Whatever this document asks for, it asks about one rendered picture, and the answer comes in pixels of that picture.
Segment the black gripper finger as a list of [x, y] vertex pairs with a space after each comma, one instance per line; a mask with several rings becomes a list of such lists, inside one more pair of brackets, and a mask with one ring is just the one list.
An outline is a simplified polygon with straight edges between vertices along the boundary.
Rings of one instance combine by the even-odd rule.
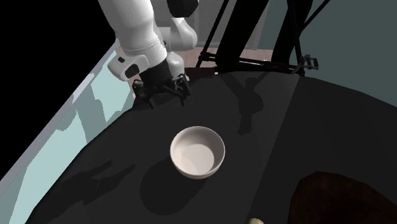
[[132, 83], [132, 89], [136, 97], [142, 99], [151, 109], [155, 107], [155, 103], [152, 100], [155, 93], [154, 87], [145, 85], [141, 80], [134, 80]]
[[185, 73], [178, 75], [172, 79], [171, 84], [171, 94], [177, 96], [181, 105], [184, 106], [185, 100], [191, 95], [187, 75]]

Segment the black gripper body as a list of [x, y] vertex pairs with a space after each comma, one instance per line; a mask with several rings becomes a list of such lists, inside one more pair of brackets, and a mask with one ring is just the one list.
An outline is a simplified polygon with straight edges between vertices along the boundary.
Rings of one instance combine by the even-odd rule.
[[160, 87], [162, 85], [171, 86], [172, 75], [169, 63], [164, 59], [158, 65], [151, 67], [139, 74], [141, 81], [150, 87]]

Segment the white bowl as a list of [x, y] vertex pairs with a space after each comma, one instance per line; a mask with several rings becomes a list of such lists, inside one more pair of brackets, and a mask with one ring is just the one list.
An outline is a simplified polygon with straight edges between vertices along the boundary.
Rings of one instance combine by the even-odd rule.
[[183, 176], [205, 179], [222, 165], [225, 144], [220, 135], [208, 127], [188, 127], [174, 136], [170, 145], [170, 158]]

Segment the dark round table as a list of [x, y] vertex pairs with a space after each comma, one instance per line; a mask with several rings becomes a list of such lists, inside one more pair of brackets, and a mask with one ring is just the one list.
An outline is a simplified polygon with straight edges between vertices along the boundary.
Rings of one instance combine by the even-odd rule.
[[[309, 77], [228, 73], [199, 78], [182, 106], [137, 102], [85, 146], [26, 224], [287, 224], [313, 172], [370, 185], [397, 205], [397, 107]], [[225, 159], [209, 178], [171, 162], [174, 136], [209, 127]]]

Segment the dark brown rounded object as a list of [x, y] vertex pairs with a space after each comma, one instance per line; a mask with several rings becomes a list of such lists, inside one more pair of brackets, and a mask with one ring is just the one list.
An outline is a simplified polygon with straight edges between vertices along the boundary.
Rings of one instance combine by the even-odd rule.
[[316, 171], [298, 182], [287, 224], [397, 224], [397, 205], [368, 184]]

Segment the black metal frame stand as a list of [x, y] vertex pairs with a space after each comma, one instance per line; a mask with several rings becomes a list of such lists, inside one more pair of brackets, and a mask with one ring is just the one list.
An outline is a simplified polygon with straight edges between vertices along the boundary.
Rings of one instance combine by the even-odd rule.
[[224, 0], [196, 66], [200, 67], [203, 61], [212, 61], [216, 63], [215, 71], [219, 73], [275, 71], [299, 76], [304, 76], [306, 69], [319, 69], [316, 58], [302, 54], [300, 35], [331, 0], [324, 0], [311, 15], [312, 0], [286, 0], [288, 9], [271, 60], [260, 61], [240, 56], [269, 1], [236, 0], [217, 52], [209, 53], [207, 49], [229, 2]]

